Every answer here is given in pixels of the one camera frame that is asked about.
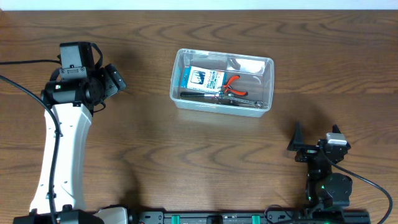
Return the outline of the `clear plastic storage container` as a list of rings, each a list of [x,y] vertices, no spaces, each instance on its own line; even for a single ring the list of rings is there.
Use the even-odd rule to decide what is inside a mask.
[[[180,93],[204,92],[182,88],[181,81],[185,67],[192,66],[190,61],[193,58],[202,57],[231,57],[241,64],[240,70],[219,70],[225,72],[224,84],[234,75],[239,75],[240,79],[234,81],[231,86],[238,91],[247,91],[247,96],[238,96],[232,93],[223,93],[223,89],[217,93],[233,96],[251,101],[261,101],[263,106],[256,108],[252,105],[239,103],[224,99],[186,99],[181,98]],[[174,69],[170,84],[170,98],[178,108],[188,110],[207,111],[213,113],[233,114],[239,116],[261,117],[269,111],[272,106],[274,92],[274,61],[267,57],[257,57],[250,55],[229,54],[223,52],[211,52],[205,50],[180,49],[177,52]]]

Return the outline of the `red handled pliers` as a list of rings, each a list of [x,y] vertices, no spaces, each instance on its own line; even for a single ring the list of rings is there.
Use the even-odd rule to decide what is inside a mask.
[[[235,90],[231,84],[236,81],[239,80],[240,76],[239,75],[234,75],[231,78],[228,79],[228,81],[222,85],[222,89],[223,89],[223,93],[232,93],[234,95],[238,95],[238,96],[247,96],[248,92],[247,91],[238,91]]]

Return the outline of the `silver double ended wrench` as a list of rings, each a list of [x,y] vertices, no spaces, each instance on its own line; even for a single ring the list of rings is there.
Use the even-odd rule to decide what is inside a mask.
[[[260,108],[263,106],[263,102],[261,102],[261,101],[245,100],[242,98],[236,98],[236,97],[228,96],[228,95],[218,95],[216,98],[230,100],[230,101],[237,101],[239,103],[255,106],[256,108]]]

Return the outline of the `blue white screwdriver box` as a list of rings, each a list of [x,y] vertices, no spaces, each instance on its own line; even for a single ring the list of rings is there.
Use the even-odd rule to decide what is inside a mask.
[[[217,93],[226,78],[225,72],[189,66],[183,71],[181,87],[189,90]]]

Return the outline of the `black yellow screwdriver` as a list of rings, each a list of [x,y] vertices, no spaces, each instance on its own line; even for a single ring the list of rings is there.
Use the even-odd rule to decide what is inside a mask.
[[[241,64],[231,57],[202,57],[193,58],[190,65],[214,70],[240,70]]]

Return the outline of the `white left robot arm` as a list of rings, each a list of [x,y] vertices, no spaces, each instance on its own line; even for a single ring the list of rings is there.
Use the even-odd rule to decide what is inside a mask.
[[[60,64],[38,98],[45,108],[46,138],[39,184],[29,214],[14,223],[128,223],[127,208],[85,210],[85,145],[95,106],[126,83],[113,64],[94,60],[92,42],[60,44]]]

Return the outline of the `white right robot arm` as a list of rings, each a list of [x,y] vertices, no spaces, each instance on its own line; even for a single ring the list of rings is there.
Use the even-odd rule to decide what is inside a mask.
[[[305,196],[308,205],[302,212],[304,219],[338,222],[345,219],[343,209],[349,206],[353,181],[347,175],[333,172],[332,166],[342,161],[350,148],[337,125],[316,145],[305,144],[300,123],[295,125],[287,149],[296,152],[295,161],[307,164]]]

